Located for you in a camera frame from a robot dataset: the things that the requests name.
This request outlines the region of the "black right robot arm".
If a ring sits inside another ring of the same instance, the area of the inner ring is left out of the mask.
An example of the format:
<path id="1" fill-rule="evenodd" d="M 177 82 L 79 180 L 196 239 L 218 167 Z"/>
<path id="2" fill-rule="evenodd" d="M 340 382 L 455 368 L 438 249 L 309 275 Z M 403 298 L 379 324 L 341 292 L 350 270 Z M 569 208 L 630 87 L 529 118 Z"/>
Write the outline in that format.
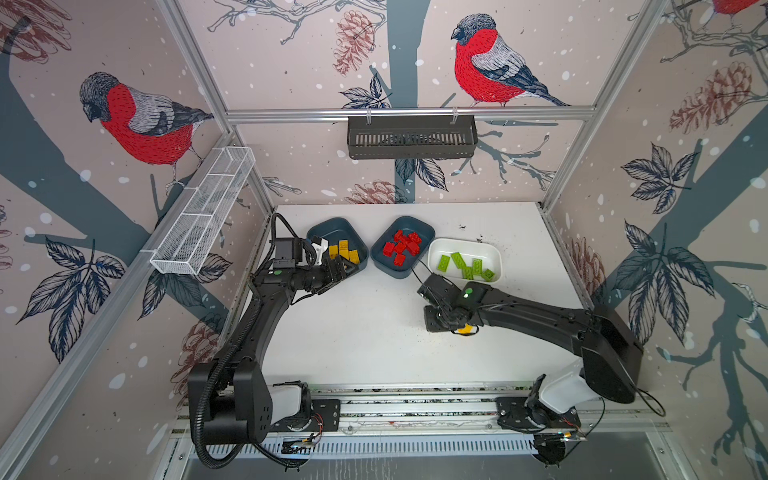
<path id="1" fill-rule="evenodd" d="M 460 288 L 438 274 L 423 281 L 418 294 L 428 302 L 424 318 L 432 333 L 457 334 L 463 327 L 504 328 L 549 342 L 577 357 L 534 382 L 523 408 L 538 428 L 594 398 L 619 404 L 636 399 L 643 348 L 615 313 L 546 305 L 475 281 Z"/>

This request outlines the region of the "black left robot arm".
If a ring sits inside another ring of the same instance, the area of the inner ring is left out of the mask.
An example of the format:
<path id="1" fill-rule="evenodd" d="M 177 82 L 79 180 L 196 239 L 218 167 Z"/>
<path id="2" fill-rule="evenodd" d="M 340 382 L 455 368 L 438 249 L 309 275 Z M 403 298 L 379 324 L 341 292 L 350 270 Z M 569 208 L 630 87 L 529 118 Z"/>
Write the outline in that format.
<path id="1" fill-rule="evenodd" d="M 319 237 L 303 238 L 293 229 L 278 236 L 277 226 L 286 222 L 282 214 L 271 214 L 269 248 L 250 275 L 252 299 L 243 318 L 213 358 L 197 363 L 187 378 L 191 439 L 209 469 L 229 465 L 251 445 L 285 470 L 300 470 L 304 461 L 280 457 L 262 443 L 281 420 L 322 419 L 313 410 L 307 383 L 268 384 L 262 364 L 288 308 L 326 293 L 357 274 L 363 263 L 330 254 Z"/>

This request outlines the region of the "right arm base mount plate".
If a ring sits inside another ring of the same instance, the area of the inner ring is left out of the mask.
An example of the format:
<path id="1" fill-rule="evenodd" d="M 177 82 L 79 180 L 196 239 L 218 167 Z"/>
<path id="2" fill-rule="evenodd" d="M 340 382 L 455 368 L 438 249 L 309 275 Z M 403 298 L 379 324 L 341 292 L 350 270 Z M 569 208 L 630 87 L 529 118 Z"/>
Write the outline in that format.
<path id="1" fill-rule="evenodd" d="M 498 419 L 502 429 L 519 433 L 540 433 L 545 430 L 579 430 L 580 418 L 574 407 L 559 414 L 524 397 L 498 397 L 495 400 Z"/>

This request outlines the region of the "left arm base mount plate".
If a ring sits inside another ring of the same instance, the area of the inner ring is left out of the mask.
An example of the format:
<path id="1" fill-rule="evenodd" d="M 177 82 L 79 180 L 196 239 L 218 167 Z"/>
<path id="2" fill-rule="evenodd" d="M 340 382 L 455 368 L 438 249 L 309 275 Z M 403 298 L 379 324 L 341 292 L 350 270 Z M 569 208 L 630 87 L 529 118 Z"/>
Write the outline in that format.
<path id="1" fill-rule="evenodd" d="M 341 401 L 338 399 L 313 400 L 311 411 L 307 414 L 299 412 L 275 422 L 270 432 L 297 433 L 305 432 L 337 432 L 341 417 Z"/>

